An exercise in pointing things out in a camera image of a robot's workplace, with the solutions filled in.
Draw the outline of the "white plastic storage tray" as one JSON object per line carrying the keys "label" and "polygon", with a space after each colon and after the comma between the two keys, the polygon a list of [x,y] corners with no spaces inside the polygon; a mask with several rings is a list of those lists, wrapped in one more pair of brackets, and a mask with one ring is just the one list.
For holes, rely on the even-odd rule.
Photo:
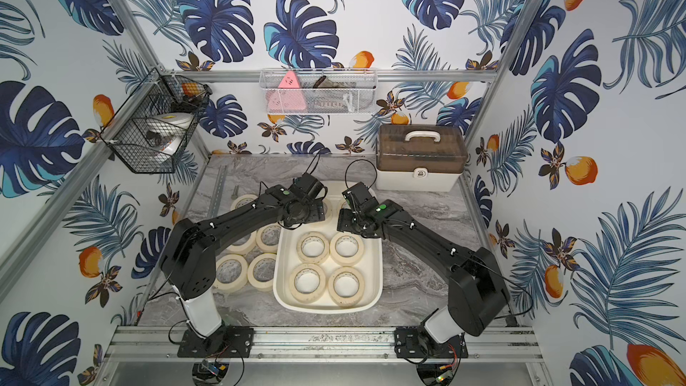
{"label": "white plastic storage tray", "polygon": [[282,306],[301,313],[364,311],[382,296],[382,241],[338,231],[347,186],[336,180],[324,185],[324,220],[280,234],[273,294]]}

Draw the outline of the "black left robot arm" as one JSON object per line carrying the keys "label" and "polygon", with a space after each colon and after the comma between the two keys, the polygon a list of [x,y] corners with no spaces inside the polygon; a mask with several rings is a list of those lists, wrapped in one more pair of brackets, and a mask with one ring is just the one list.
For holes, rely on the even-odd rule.
{"label": "black left robot arm", "polygon": [[278,223],[294,230],[302,224],[324,221],[327,194],[320,180],[303,173],[289,187],[269,187],[253,201],[221,216],[201,222],[184,219],[175,225],[159,266],[180,298],[187,319],[187,330],[178,344],[179,357],[215,357],[234,338],[214,301],[217,257],[266,225]]}

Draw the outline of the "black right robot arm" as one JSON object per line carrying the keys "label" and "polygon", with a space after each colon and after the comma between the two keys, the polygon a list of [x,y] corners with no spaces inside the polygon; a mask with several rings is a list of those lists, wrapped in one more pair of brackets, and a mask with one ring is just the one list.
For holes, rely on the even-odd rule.
{"label": "black right robot arm", "polygon": [[391,200],[378,201],[359,182],[342,192],[348,204],[337,230],[364,239],[397,244],[422,260],[448,284],[444,307],[416,328],[413,346],[420,358],[445,357],[447,344],[457,350],[464,335],[480,336],[510,301],[506,281],[489,250],[472,250],[440,236]]}

